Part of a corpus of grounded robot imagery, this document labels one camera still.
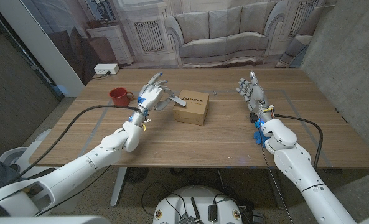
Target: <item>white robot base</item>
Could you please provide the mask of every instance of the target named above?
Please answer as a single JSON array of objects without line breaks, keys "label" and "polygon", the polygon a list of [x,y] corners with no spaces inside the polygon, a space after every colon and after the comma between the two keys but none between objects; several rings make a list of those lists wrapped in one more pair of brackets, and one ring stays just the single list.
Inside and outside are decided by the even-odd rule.
[{"label": "white robot base", "polygon": [[209,205],[213,205],[213,199],[216,202],[217,215],[216,220],[212,223],[243,223],[240,209],[236,203],[218,190],[204,186],[188,186],[173,193],[183,198],[189,220],[185,220],[187,215],[185,214],[183,200],[177,195],[170,194],[161,200],[156,207],[153,224],[210,223],[208,217]]}]

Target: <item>cardboard box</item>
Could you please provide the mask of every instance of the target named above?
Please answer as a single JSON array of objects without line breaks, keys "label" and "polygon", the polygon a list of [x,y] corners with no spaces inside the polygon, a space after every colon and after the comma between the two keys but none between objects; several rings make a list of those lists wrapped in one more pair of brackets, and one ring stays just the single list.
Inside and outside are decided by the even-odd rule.
[{"label": "cardboard box", "polygon": [[174,120],[203,125],[209,107],[209,94],[182,90],[179,98],[186,101],[186,106],[178,103],[173,106]]}]

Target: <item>wooden table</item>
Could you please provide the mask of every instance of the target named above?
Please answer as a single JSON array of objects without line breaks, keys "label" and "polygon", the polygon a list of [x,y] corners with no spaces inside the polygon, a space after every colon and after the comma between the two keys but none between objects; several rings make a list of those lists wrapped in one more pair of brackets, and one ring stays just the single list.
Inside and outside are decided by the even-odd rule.
[{"label": "wooden table", "polygon": [[[173,103],[162,111],[150,112],[147,130],[133,152],[123,152],[115,165],[120,167],[247,167],[265,168],[261,148],[253,140],[256,128],[249,122],[249,110],[236,92],[240,78],[250,78],[248,69],[162,70],[167,86],[210,94],[210,106],[203,126],[174,121]],[[298,116],[317,123],[324,132],[319,167],[369,169],[369,148],[347,124],[334,106],[301,70],[254,69],[269,104],[276,113]],[[120,70],[117,75],[91,81],[61,117],[38,150],[34,162],[82,110],[112,104],[108,93],[122,86],[135,95],[160,70]],[[102,138],[120,128],[132,111],[100,108],[85,113],[54,149],[39,162],[61,166],[97,146]],[[292,129],[300,145],[314,158],[319,134],[315,127],[281,119]],[[273,155],[266,151],[270,166]]]}]

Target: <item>red mug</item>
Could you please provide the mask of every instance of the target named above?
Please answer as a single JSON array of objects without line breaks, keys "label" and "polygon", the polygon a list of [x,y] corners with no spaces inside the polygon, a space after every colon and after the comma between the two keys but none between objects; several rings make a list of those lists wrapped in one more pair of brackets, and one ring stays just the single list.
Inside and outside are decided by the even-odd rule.
[{"label": "red mug", "polygon": [[128,106],[130,101],[134,100],[132,92],[128,92],[125,88],[119,87],[110,91],[110,97],[117,106]]}]

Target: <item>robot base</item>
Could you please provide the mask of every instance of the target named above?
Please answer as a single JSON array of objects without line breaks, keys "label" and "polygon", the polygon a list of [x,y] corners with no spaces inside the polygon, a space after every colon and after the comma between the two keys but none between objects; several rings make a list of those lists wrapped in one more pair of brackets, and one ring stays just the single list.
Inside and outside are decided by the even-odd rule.
[{"label": "robot base", "polygon": [[[218,190],[204,186],[188,186],[174,191],[175,194],[180,195],[185,202],[188,216],[193,216],[196,219],[194,207],[191,202],[191,198],[194,198],[194,202],[199,212],[200,220],[203,223],[210,223],[208,219],[208,207],[213,204],[213,199],[217,194],[221,194]],[[183,201],[180,197],[170,194],[166,199],[159,202],[155,209],[153,224],[176,224],[180,221],[179,214],[175,209],[169,205],[169,203],[179,211],[180,215],[185,215]],[[230,223],[230,224],[242,224],[242,217],[240,215],[240,209],[235,202],[228,198],[226,195],[218,195],[216,197],[217,203],[217,220],[213,223]]]}]

